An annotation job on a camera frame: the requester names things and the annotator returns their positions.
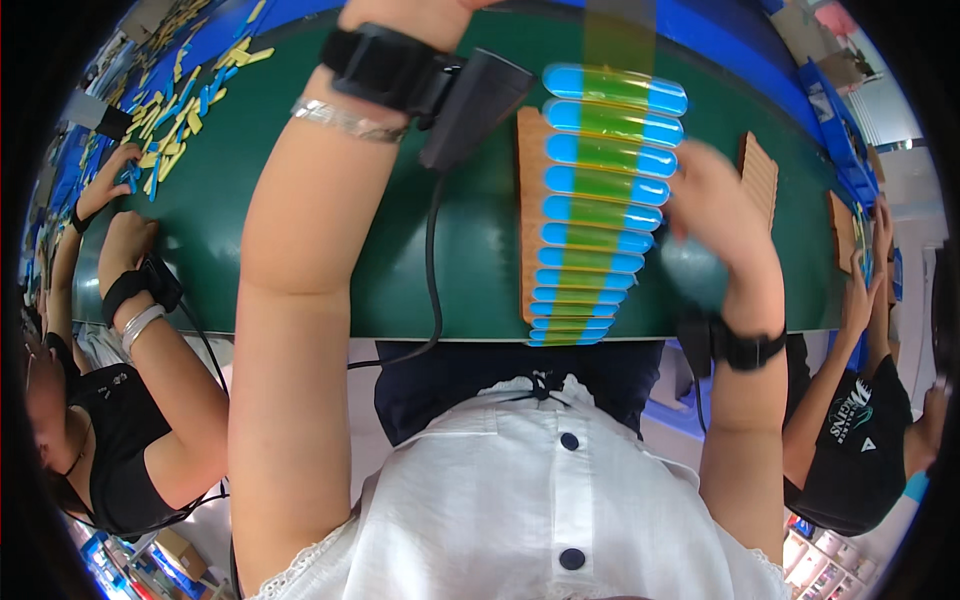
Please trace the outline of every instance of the black t-shirt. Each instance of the black t-shirt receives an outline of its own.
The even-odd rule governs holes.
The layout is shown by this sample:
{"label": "black t-shirt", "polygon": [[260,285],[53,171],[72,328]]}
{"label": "black t-shirt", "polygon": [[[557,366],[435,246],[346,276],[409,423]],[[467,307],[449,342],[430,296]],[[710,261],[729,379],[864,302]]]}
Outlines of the black t-shirt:
{"label": "black t-shirt", "polygon": [[60,336],[47,333],[44,342],[63,364],[67,405],[80,406],[93,421],[93,523],[111,533],[131,533],[175,515],[177,510],[156,492],[143,459],[146,447],[170,433],[170,425],[136,369],[119,364],[80,375],[73,352]]}
{"label": "black t-shirt", "polygon": [[870,531],[906,487],[903,434],[912,422],[910,397],[891,356],[870,381],[847,370],[817,438],[804,489],[783,478],[785,504],[843,536]]}

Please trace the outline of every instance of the necklace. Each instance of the necklace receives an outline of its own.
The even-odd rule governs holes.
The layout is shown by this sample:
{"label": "necklace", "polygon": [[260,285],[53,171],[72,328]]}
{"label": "necklace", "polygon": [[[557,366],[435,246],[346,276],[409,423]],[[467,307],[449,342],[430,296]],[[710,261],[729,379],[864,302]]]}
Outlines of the necklace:
{"label": "necklace", "polygon": [[66,473],[63,474],[64,477],[69,477],[70,473],[73,472],[73,469],[76,468],[77,464],[80,462],[80,459],[84,457],[84,448],[86,448],[86,439],[90,437],[90,429],[93,427],[93,419],[90,419],[90,424],[86,427],[86,433],[84,433],[84,443],[80,446],[80,454],[77,455],[77,460],[73,462],[73,465],[70,465],[70,468],[66,470]]}

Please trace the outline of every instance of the black button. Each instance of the black button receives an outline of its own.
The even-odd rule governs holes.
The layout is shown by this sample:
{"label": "black button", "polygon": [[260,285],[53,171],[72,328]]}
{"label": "black button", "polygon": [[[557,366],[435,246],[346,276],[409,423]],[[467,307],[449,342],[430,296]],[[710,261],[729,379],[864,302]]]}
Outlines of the black button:
{"label": "black button", "polygon": [[580,447],[580,440],[577,440],[577,436],[572,433],[564,433],[560,436],[560,443],[564,445],[564,448],[571,451]]}
{"label": "black button", "polygon": [[560,553],[560,566],[568,571],[575,571],[587,561],[584,553],[576,548],[567,548]]}

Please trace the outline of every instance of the white blouse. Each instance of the white blouse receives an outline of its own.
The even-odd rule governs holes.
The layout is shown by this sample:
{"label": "white blouse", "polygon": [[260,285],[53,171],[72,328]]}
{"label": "white blouse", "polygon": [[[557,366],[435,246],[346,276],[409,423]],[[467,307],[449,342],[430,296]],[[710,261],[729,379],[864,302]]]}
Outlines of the white blouse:
{"label": "white blouse", "polygon": [[354,514],[258,599],[786,599],[780,567],[716,524],[690,467],[658,456],[568,375],[499,383],[399,445]]}

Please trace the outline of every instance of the silver bangle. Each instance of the silver bangle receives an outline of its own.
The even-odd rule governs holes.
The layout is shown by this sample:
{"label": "silver bangle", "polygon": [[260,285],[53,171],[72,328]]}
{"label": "silver bangle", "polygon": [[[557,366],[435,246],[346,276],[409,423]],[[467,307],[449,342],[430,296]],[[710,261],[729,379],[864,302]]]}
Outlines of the silver bangle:
{"label": "silver bangle", "polygon": [[130,355],[130,348],[133,346],[133,342],[136,342],[136,338],[140,337],[140,333],[143,332],[147,325],[154,319],[162,319],[166,314],[162,306],[159,304],[151,304],[127,321],[127,325],[123,328],[123,350],[128,356]]}
{"label": "silver bangle", "polygon": [[347,135],[374,142],[397,144],[407,133],[405,127],[399,129],[385,127],[382,123],[354,114],[349,110],[302,96],[294,103],[290,113],[298,119],[320,123],[325,127],[335,127]]}

